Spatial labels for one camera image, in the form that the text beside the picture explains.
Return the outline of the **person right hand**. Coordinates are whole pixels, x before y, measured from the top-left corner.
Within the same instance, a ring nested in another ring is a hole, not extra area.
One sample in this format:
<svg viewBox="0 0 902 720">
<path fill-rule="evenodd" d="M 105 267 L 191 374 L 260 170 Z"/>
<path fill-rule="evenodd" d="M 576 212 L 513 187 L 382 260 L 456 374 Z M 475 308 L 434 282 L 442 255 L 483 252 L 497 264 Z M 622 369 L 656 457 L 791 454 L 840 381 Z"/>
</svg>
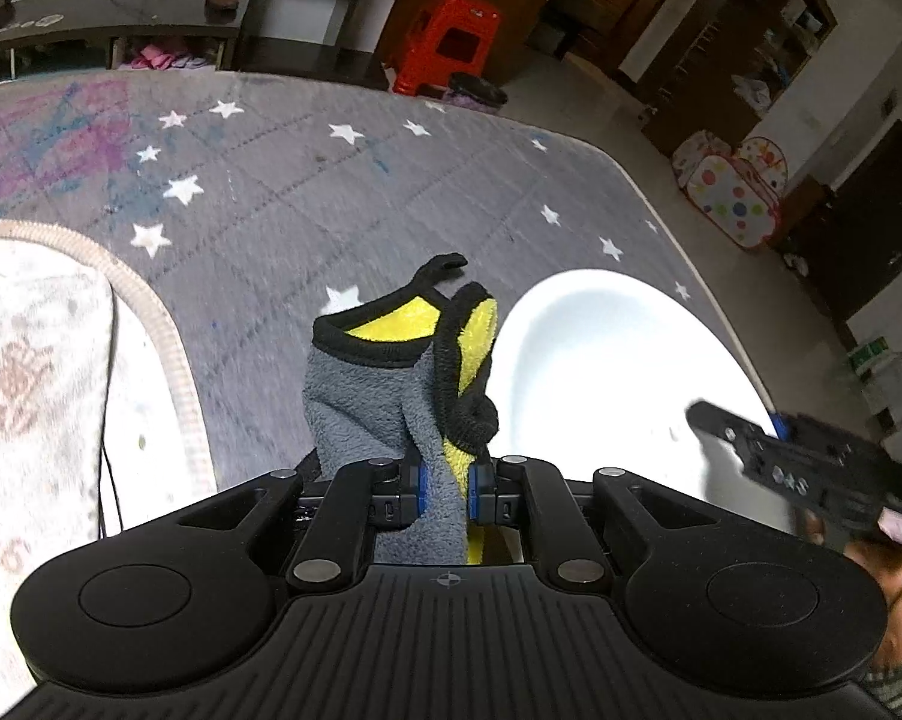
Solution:
<svg viewBox="0 0 902 720">
<path fill-rule="evenodd" d="M 871 574 L 887 601 L 887 629 L 872 670 L 902 667 L 902 546 L 874 538 L 850 539 L 843 554 Z"/>
</svg>

